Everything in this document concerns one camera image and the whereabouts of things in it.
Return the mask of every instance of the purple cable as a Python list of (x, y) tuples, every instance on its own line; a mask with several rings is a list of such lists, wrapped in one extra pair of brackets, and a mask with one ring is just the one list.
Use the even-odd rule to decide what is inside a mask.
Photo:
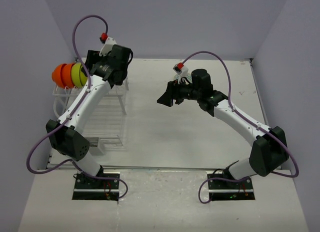
[[(287, 175), (287, 174), (283, 174), (283, 173), (279, 173), (279, 172), (272, 172), (274, 174), (277, 174), (277, 175), (280, 175), (280, 176), (284, 176), (284, 177), (288, 177), (288, 178), (296, 178), (298, 177), (299, 175), (299, 167), (298, 167), (298, 164), (297, 164), (297, 161), (295, 160), (294, 156), (292, 155), (292, 153), (289, 151), (289, 149), (278, 139), (276, 138), (274, 135), (272, 135), (269, 131), (266, 131), (264, 130), (263, 128), (261, 127), (258, 127), (255, 123), (251, 122), (249, 119), (247, 119), (243, 114), (241, 114), (237, 109), (234, 109), (233, 105), (232, 105), (232, 102), (231, 102), (231, 78), (230, 78), (230, 73), (229, 73), (229, 70), (226, 66), (226, 64), (224, 63), (224, 61), (215, 53), (212, 53), (212, 52), (208, 52), (208, 51), (199, 51), (199, 52), (196, 52), (196, 53), (193, 53), (191, 54), (190, 56), (188, 56), (182, 63), (184, 64), (187, 60), (189, 60), (191, 57), (193, 57), (194, 55), (197, 55), (197, 54), (200, 54), (200, 53), (207, 53), (207, 54), (211, 54), (213, 56), (215, 56), (223, 65), (225, 71), (226, 71), (226, 75), (228, 77), (228, 83), (229, 83), (229, 90), (228, 90), (228, 103), (229, 103), (229, 106), (231, 107), (231, 109), (234, 110), (234, 112), (236, 114), (238, 114), (238, 116), (240, 118), (242, 118), (244, 121), (248, 122), (249, 124), (251, 124), (253, 127), (259, 129), (260, 131), (262, 131), (263, 133), (267, 134), (268, 136), (270, 136), (272, 139), (274, 139), (285, 151), (286, 153), (289, 155), (289, 157), (291, 158), (293, 164), (294, 164), (294, 168), (295, 168), (295, 174), (294, 175)], [(207, 179), (206, 181), (204, 181), (200, 188), (199, 188), (199, 191), (198, 191), (198, 198), (200, 200), (201, 203), (209, 203), (210, 202), (210, 199), (206, 202), (203, 202), (200, 198), (200, 192), (201, 192), (201, 189), (203, 187), (203, 185), (208, 182), (209, 180), (223, 180), (223, 181), (228, 181), (228, 182), (240, 182), (244, 179), (247, 179), (247, 177), (245, 178), (242, 178), (240, 180), (231, 180), (231, 179), (222, 179), (222, 178), (212, 178), (212, 179)]]
[(74, 165), (74, 167), (75, 167), (77, 170), (79, 170), (81, 173), (83, 173), (85, 176), (87, 176), (87, 177), (89, 177), (89, 178), (101, 179), (101, 180), (118, 180), (118, 181), (122, 182), (122, 183), (125, 185), (125, 190), (126, 190), (126, 191), (125, 191), (124, 194), (121, 195), (119, 198), (123, 198), (123, 197), (128, 193), (128, 189), (129, 189), (129, 188), (128, 188), (128, 185), (127, 185), (127, 183), (124, 182), (122, 179), (116, 178), (116, 177), (113, 177), (113, 178), (112, 178), (112, 177), (108, 177), (108, 178), (107, 178), (107, 177), (92, 176), (92, 175), (84, 172), (82, 169), (80, 169), (75, 162), (72, 162), (72, 164)]
[[(107, 22), (100, 16), (97, 16), (97, 15), (88, 15), (88, 16), (85, 16), (84, 18), (82, 18), (81, 20), (79, 20), (74, 29), (73, 29), (73, 32), (72, 32), (72, 44), (73, 44), (73, 49), (74, 49), (74, 52), (76, 54), (76, 56), (78, 57), (80, 63), (82, 64), (84, 70), (85, 70), (85, 73), (86, 73), (86, 76), (88, 77), (88, 87), (91, 86), (91, 77), (90, 77), (90, 74), (89, 74), (89, 71), (88, 69), (86, 68), (84, 62), (82, 61), (81, 57), (80, 57), (80, 54), (77, 50), (77, 47), (76, 47), (76, 43), (75, 43), (75, 36), (76, 36), (76, 30), (79, 26), (79, 24), (85, 20), (85, 19), (88, 19), (88, 18), (98, 18), (100, 20), (102, 20), (105, 24), (105, 33), (108, 32), (108, 25), (107, 25)], [(78, 109), (78, 107), (81, 105), (81, 103), (83, 102), (83, 100), (85, 99), (87, 95), (87, 92), (85, 92), (83, 94), (83, 96), (81, 97), (81, 99), (79, 100), (79, 102), (77, 103), (77, 105), (74, 107), (74, 109), (70, 112), (70, 117), (76, 112), (76, 110)], [(50, 133), (46, 134), (44, 137), (42, 137), (33, 147), (32, 149), (30, 150), (27, 158), (26, 158), (26, 168), (29, 170), (29, 172), (33, 173), (33, 174), (45, 174), (45, 173), (49, 173), (57, 168), (59, 168), (61, 165), (67, 163), (67, 162), (70, 162), (72, 161), (72, 159), (66, 159), (65, 161), (57, 164), (56, 166), (52, 167), (52, 168), (49, 168), (47, 170), (44, 170), (44, 171), (36, 171), (36, 170), (33, 170), (31, 168), (31, 165), (30, 165), (30, 160), (31, 160), (31, 157), (33, 155), (33, 153), (35, 152), (36, 148), (47, 138), (49, 138), (50, 136), (52, 136), (54, 133), (56, 133), (59, 129), (61, 129), (66, 123), (68, 122), (68, 119), (66, 119), (64, 122), (62, 122), (61, 125), (59, 125), (57, 128), (55, 128), (53, 131), (51, 131)]]

